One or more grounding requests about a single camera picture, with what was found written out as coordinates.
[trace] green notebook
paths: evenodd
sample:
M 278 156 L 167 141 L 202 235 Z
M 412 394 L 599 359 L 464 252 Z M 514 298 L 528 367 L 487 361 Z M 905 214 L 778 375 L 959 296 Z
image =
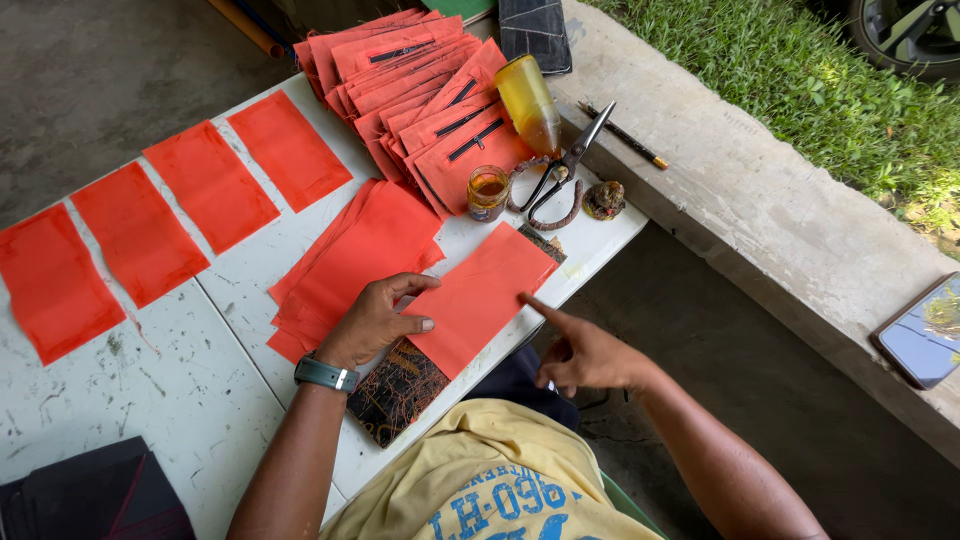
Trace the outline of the green notebook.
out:
M 496 8 L 496 0 L 423 0 L 423 4 L 443 16 L 461 15 L 465 26 Z

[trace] black fabric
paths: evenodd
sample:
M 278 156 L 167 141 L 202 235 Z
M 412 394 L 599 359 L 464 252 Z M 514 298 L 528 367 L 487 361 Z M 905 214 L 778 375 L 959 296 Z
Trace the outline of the black fabric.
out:
M 193 528 L 140 437 L 80 454 L 0 487 L 8 540 L 181 540 Z
M 577 429 L 580 412 L 577 406 L 560 394 L 546 388 L 537 388 L 534 379 L 540 367 L 540 357 L 530 345 L 525 345 L 507 356 L 493 368 L 464 400 L 494 398 L 534 409 L 549 416 L 571 431 Z
M 533 55 L 544 76 L 573 71 L 560 0 L 500 0 L 500 50 Z

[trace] blue pipe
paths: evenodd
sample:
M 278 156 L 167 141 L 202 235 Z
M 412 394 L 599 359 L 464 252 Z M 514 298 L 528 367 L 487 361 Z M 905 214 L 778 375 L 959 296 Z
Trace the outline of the blue pipe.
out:
M 274 41 L 279 43 L 280 46 L 283 47 L 283 50 L 290 55 L 290 58 L 294 59 L 294 61 L 297 61 L 297 53 L 294 52 L 294 48 L 290 46 L 290 43 L 287 43 L 286 39 L 280 37 L 280 34 L 271 28 L 270 25 L 267 24 L 267 21 L 263 20 L 263 18 L 257 14 L 257 12 L 255 12 L 253 8 L 247 4 L 247 2 L 244 0 L 233 0 L 233 2 L 237 5 L 237 7 L 243 10 L 244 13 L 246 13 L 247 16 L 256 23 L 257 26 L 262 28 L 264 32 L 274 39 Z

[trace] yellow plastic bottle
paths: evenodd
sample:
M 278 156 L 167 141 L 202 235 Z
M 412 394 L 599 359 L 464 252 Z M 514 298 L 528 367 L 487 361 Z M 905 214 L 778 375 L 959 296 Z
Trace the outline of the yellow plastic bottle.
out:
M 541 156 L 560 155 L 560 112 L 546 88 L 537 60 L 523 55 L 493 77 L 516 132 Z

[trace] yellow t-shirt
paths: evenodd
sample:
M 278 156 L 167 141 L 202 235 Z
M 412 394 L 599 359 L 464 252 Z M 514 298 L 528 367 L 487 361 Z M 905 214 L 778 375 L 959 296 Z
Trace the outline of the yellow t-shirt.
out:
M 583 439 L 503 400 L 450 409 L 320 538 L 660 540 L 613 508 Z

